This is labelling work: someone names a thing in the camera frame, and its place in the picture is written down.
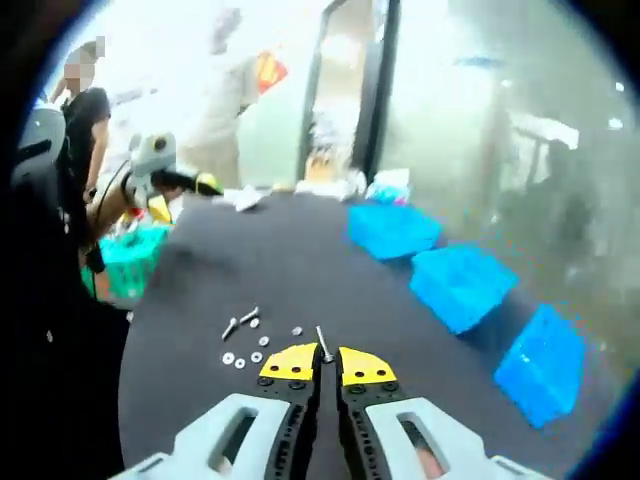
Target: white shirt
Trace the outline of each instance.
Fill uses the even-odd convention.
[[[258,97],[257,55],[230,50],[210,55],[190,72],[182,101],[184,123],[176,125],[178,143],[195,146],[225,138],[235,140],[238,113]]]

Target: small metal screw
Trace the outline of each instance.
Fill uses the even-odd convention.
[[[398,389],[398,384],[396,382],[389,382],[382,385],[382,389],[386,392],[395,392]]]
[[[293,381],[289,382],[289,388],[291,390],[302,390],[306,386],[307,385],[304,382],[299,382],[297,380],[293,380]]]
[[[329,348],[327,347],[327,342],[325,341],[324,335],[322,335],[322,330],[320,329],[319,326],[316,327],[316,333],[318,334],[318,341],[320,342],[320,345],[322,346],[322,351],[324,353],[324,355],[322,357],[322,361],[324,363],[333,363],[333,360],[335,359],[335,357],[334,357],[334,355],[329,353]]]
[[[355,395],[362,395],[367,391],[367,388],[364,385],[351,385],[349,387],[349,393],[353,393]]]
[[[227,352],[222,356],[222,363],[225,365],[231,365],[235,359],[236,356],[233,353]]]
[[[226,341],[227,337],[229,335],[231,335],[231,332],[233,331],[234,328],[236,328],[238,326],[238,320],[236,319],[236,317],[233,317],[231,320],[229,320],[229,326],[227,327],[227,329],[224,331],[224,333],[222,334],[222,341]]]
[[[240,325],[248,322],[252,318],[256,318],[259,315],[259,313],[260,313],[260,310],[258,309],[258,307],[254,308],[253,310],[251,310],[249,313],[247,313],[244,317],[240,319]]]

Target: dark table surface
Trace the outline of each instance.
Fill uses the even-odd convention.
[[[346,213],[334,200],[290,195],[272,195],[251,213],[205,202],[182,212],[125,348],[119,400],[125,464],[171,452],[184,426],[231,393],[251,393],[260,369],[249,360],[252,352],[266,357],[315,341],[321,325],[331,348],[350,346],[388,361],[408,394],[427,397],[480,434],[489,456],[556,478],[566,474],[612,402],[598,362],[589,357],[570,416],[543,430],[530,427],[491,378],[521,328],[513,325],[513,308],[492,312],[483,322],[491,330],[451,335],[409,290],[408,261],[383,264],[349,243]],[[229,319],[255,305],[263,312],[260,327],[241,328],[223,344]],[[291,334],[296,326],[304,329],[301,337]],[[266,349],[258,346],[263,335],[271,339]],[[246,367],[224,365],[227,351]],[[309,479],[349,478],[335,434],[334,386],[335,368],[325,367]]]

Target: blue plastic crate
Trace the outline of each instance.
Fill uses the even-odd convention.
[[[360,205],[349,209],[349,237],[378,260],[429,250],[440,231],[436,221],[410,206]]]
[[[422,252],[413,266],[409,287],[454,335],[478,324],[519,281],[496,259],[466,245]]]
[[[582,382],[584,339],[550,305],[541,305],[494,380],[536,428],[571,413]]]
[[[136,299],[144,292],[171,227],[138,227],[116,238],[100,241],[102,258],[109,277],[110,299]],[[91,274],[85,267],[82,279],[93,292]]]

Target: bolt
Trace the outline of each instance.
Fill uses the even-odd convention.
[[[233,331],[234,328],[236,328],[238,326],[238,320],[236,319],[236,317],[233,317],[231,320],[229,320],[229,326],[227,327],[227,329],[224,331],[224,333],[222,334],[222,341],[226,341],[227,337],[229,335],[231,335],[231,332]]]
[[[319,326],[316,327],[316,333],[318,334],[318,340],[320,341],[320,345],[322,346],[322,351],[324,352],[322,361],[324,363],[333,363],[335,357],[329,353],[329,349],[327,348],[327,342],[324,340],[324,335],[322,335],[322,330]]]
[[[259,313],[260,313],[260,310],[258,309],[258,307],[254,308],[253,310],[251,310],[249,313],[247,313],[244,317],[240,319],[240,325],[248,322],[252,318],[256,318]]]

